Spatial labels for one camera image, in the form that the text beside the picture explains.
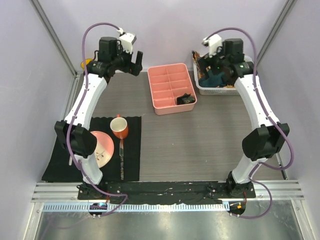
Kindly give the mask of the dark patterned necktie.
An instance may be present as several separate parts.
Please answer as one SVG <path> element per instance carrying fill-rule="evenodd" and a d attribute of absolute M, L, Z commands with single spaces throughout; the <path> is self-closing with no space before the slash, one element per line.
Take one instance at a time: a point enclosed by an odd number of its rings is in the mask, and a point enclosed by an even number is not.
<path fill-rule="evenodd" d="M 181 95 L 176 98 L 177 105 L 187 105 L 187 104 L 193 104 L 196 102 L 196 99 L 191 94 L 185 93 L 184 95 Z"/>

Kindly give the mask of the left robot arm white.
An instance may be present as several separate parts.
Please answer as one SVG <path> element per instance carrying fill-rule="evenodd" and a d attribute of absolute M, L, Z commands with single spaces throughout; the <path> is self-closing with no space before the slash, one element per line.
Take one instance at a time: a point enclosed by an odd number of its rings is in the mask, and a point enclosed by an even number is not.
<path fill-rule="evenodd" d="M 86 64 L 80 92 L 67 116 L 57 121 L 54 130 L 61 146 L 66 149 L 82 179 L 89 187 L 89 194 L 100 200 L 107 192 L 101 184 L 103 173 L 94 154 L 97 138 L 89 131 L 92 115 L 98 100 L 116 71 L 138 76 L 141 72 L 143 53 L 137 52 L 132 62 L 133 45 L 137 37 L 124 33 L 120 37 L 101 37 L 94 59 Z"/>

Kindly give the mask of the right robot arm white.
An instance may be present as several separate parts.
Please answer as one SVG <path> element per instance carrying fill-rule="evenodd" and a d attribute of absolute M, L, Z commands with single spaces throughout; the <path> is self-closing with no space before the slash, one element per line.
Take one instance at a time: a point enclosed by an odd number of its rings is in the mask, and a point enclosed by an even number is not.
<path fill-rule="evenodd" d="M 269 106 L 254 72 L 254 62 L 243 53 L 242 39 L 222 40 L 214 34 L 204 38 L 202 44 L 208 53 L 197 60 L 200 70 L 207 78 L 221 77 L 224 84 L 234 86 L 251 122 L 252 131 L 242 140 L 243 156 L 226 179 L 226 193 L 236 198 L 251 188 L 257 169 L 281 150 L 290 128 L 280 123 Z"/>

